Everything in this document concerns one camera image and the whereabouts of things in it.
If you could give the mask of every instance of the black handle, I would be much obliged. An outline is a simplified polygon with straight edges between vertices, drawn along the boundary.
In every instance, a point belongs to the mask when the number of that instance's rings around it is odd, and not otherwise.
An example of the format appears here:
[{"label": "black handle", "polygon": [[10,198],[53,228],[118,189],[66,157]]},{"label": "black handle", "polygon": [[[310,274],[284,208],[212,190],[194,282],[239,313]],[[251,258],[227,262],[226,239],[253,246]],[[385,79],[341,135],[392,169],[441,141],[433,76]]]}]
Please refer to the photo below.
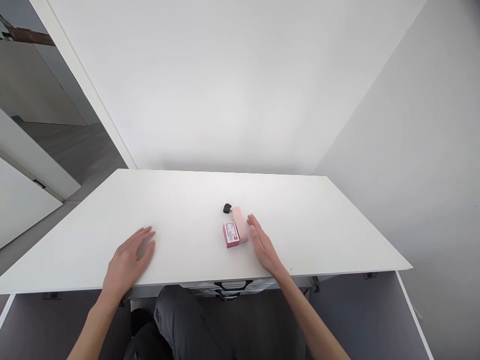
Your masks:
[{"label": "black handle", "polygon": [[224,294],[222,292],[222,290],[220,290],[220,289],[216,289],[215,292],[218,293],[219,295],[221,295],[224,298],[236,298],[238,295],[240,295],[239,292],[236,292],[234,294]]},{"label": "black handle", "polygon": [[222,294],[220,289],[217,289],[219,291],[219,293],[217,295],[215,295],[217,298],[219,298],[220,300],[222,301],[233,301],[237,298],[238,295],[240,295],[239,292],[237,292],[236,294],[231,294],[231,295],[228,295],[228,294]]},{"label": "black handle", "polygon": [[221,287],[222,290],[224,290],[224,291],[243,291],[247,288],[248,285],[250,285],[253,282],[254,282],[253,280],[245,280],[245,285],[244,286],[235,287],[235,288],[226,288],[226,287],[223,286],[221,281],[214,282],[214,284],[217,285],[218,287]]}]

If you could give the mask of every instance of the white table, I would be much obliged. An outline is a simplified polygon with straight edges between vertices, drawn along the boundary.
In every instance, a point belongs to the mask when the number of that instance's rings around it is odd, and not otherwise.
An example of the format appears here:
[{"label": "white table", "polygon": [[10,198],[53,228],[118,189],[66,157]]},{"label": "white table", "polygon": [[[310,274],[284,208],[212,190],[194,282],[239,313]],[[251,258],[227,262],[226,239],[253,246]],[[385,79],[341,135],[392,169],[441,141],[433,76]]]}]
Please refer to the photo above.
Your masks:
[{"label": "white table", "polygon": [[99,289],[115,249],[157,232],[138,285],[268,278],[251,241],[226,248],[225,203],[254,213],[292,276],[411,265],[325,176],[119,169],[0,277],[0,293]]}]

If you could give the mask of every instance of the door hinge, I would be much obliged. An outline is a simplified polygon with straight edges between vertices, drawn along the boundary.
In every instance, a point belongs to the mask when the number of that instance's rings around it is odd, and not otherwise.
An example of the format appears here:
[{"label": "door hinge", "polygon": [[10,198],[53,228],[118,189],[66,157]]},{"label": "door hinge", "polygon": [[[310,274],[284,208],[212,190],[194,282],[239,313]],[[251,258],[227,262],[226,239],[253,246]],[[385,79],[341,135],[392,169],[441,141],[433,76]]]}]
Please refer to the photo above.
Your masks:
[{"label": "door hinge", "polygon": [[33,179],[33,182],[36,183],[39,187],[41,187],[42,189],[45,189],[46,186],[43,185],[40,181],[38,181],[37,179]]}]

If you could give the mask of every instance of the small box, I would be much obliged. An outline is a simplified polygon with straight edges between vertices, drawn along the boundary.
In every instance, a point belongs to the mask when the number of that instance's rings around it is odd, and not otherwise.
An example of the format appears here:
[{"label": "small box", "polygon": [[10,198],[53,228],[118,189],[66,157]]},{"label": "small box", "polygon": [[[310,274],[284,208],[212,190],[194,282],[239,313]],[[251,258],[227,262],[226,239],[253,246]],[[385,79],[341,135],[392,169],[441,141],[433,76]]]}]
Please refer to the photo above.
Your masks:
[{"label": "small box", "polygon": [[240,244],[240,236],[235,226],[235,221],[229,221],[223,224],[223,236],[225,237],[227,249]]},{"label": "small box", "polygon": [[238,206],[231,208],[231,217],[235,222],[238,237],[240,238],[240,244],[246,243],[249,240],[249,235],[247,234],[244,217]]}]

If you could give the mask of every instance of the white door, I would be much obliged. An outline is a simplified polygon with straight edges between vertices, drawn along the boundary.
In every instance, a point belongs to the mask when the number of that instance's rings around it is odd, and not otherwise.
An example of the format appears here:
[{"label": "white door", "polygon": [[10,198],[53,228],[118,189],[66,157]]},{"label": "white door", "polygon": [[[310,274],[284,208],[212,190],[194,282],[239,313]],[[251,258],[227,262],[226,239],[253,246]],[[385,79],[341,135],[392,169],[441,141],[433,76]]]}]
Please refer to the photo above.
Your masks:
[{"label": "white door", "polygon": [[0,248],[61,205],[0,157]]}]

